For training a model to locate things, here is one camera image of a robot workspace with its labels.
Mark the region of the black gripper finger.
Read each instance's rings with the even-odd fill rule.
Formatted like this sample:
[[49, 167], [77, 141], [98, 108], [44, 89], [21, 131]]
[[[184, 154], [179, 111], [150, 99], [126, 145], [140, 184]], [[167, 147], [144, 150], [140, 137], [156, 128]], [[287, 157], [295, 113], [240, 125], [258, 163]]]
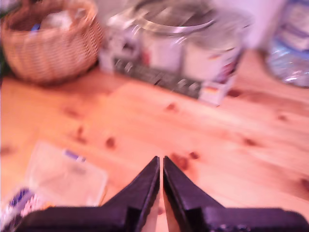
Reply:
[[102, 208], [102, 232], [140, 232], [157, 198], [160, 159], [155, 156], [143, 170]]
[[163, 158], [163, 191], [182, 232], [209, 232], [203, 209], [223, 207], [195, 185], [167, 156]]

